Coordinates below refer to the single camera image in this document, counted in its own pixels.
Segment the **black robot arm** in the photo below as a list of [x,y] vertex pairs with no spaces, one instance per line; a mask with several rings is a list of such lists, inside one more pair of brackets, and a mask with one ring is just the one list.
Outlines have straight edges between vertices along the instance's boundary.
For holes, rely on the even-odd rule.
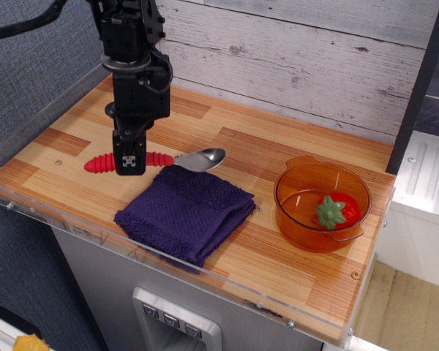
[[165,19],[155,1],[91,1],[103,44],[102,66],[112,74],[113,159],[120,176],[146,171],[146,132],[170,115],[173,68],[157,49]]

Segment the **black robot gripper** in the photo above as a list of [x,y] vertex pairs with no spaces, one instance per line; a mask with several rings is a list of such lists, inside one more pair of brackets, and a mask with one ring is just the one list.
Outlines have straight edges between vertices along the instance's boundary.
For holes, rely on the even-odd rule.
[[170,114],[173,67],[169,56],[158,50],[130,63],[103,55],[102,65],[112,73],[114,101],[105,112],[114,123],[116,173],[141,176],[146,172],[146,130]]

